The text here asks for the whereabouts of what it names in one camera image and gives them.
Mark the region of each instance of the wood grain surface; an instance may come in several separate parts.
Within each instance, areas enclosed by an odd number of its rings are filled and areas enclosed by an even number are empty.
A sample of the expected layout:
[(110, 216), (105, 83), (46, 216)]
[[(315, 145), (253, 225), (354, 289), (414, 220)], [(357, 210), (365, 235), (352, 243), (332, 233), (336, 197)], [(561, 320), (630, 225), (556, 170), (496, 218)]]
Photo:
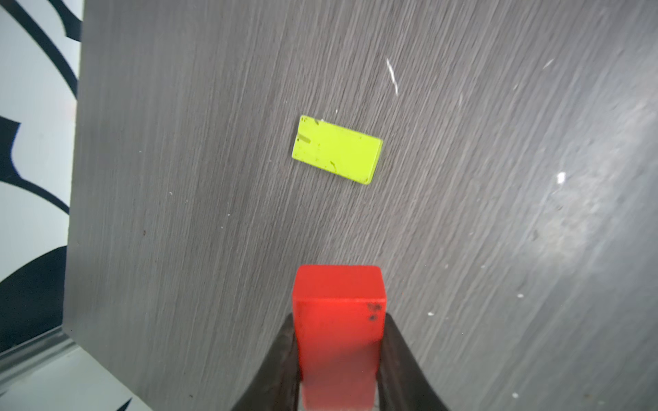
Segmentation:
[[(380, 266), (453, 411), (658, 410), (658, 3), (84, 22), (64, 326), (155, 411), (229, 409), (301, 264)], [(374, 181), (292, 160), (301, 114), (382, 138)]]

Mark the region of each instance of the white wall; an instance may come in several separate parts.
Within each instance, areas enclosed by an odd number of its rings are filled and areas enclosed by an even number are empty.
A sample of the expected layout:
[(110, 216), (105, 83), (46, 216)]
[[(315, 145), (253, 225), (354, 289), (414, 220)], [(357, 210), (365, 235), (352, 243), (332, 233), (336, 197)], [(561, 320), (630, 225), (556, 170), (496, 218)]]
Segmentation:
[[(69, 39), (47, 0), (17, 0), (78, 73), (80, 43)], [(82, 0), (64, 0), (82, 19)], [(0, 7), (0, 116), (20, 122), (11, 158), (25, 180), (68, 204), (76, 98), (53, 63)], [(0, 181), (0, 281), (63, 245), (68, 215), (37, 195)]]

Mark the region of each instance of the red cube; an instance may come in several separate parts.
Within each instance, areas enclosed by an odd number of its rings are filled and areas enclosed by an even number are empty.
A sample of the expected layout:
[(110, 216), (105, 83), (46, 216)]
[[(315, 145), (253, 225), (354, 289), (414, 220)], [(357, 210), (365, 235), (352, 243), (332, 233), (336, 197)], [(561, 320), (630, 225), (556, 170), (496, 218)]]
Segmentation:
[(292, 292), (308, 410), (374, 405), (386, 290), (375, 266), (302, 266)]

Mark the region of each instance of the white speck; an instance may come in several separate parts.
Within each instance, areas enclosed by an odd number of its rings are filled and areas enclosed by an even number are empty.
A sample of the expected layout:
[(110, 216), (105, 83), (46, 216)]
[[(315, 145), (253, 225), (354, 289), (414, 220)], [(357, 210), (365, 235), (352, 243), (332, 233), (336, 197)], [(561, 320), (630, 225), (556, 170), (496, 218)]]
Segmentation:
[(395, 73), (393, 73), (393, 66), (388, 59), (386, 59), (386, 66), (388, 67), (388, 72), (391, 74), (391, 81), (395, 86), (395, 95), (397, 95), (397, 81), (395, 80)]

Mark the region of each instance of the black and white backdrop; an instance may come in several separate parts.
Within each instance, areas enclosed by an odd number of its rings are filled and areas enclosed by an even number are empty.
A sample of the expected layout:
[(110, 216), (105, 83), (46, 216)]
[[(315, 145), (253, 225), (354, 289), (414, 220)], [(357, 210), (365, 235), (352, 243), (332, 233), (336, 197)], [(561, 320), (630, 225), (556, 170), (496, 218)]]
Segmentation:
[[(0, 352), (62, 324), (82, 7), (0, 0)], [(62, 361), (53, 369), (96, 373), (99, 392), (121, 393), (83, 408), (146, 409), (88, 354)], [(26, 404), (14, 397), (2, 399)]]

